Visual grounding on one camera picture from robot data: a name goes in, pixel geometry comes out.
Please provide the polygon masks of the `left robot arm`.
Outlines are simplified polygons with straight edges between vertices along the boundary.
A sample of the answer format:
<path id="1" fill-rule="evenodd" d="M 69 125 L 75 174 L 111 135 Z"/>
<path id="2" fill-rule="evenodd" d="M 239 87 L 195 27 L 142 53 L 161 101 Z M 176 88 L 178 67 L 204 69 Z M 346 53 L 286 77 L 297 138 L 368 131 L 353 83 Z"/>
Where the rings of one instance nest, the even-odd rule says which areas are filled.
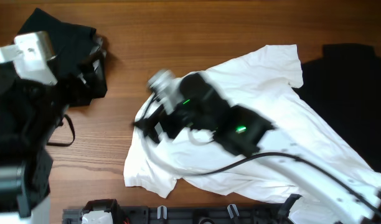
<path id="1" fill-rule="evenodd" d="M 53 159 L 46 147 L 69 119 L 75 82 L 47 85 L 0 70 L 0 223 L 49 223 L 49 176 Z"/>

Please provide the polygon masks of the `white t-shirt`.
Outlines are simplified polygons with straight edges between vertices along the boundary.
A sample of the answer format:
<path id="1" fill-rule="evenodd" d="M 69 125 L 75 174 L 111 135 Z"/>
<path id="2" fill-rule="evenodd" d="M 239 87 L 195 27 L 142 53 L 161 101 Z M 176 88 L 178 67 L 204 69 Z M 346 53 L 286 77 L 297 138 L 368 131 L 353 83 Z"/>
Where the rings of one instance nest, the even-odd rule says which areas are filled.
<path id="1" fill-rule="evenodd" d="M 292 223 L 381 223 L 381 173 L 296 93 L 295 45 L 267 45 L 177 78 L 160 70 L 138 111 L 123 178 L 167 197 L 179 179 L 281 203 Z"/>

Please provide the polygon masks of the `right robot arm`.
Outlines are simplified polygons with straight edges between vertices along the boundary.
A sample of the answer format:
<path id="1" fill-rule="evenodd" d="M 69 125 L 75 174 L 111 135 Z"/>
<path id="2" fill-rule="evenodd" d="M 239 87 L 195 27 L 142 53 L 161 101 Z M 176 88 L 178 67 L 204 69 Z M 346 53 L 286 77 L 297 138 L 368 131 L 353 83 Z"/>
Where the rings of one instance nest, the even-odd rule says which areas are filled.
<path id="1" fill-rule="evenodd" d="M 242 162 L 254 161 L 292 181 L 305 195 L 290 195 L 279 222 L 381 223 L 381 189 L 352 179 L 297 145 L 257 112 L 231 105 L 201 74 L 176 79 L 161 70 L 148 81 L 153 114 L 133 124 L 144 140 L 159 144 L 184 129 L 208 130 L 212 140 Z"/>

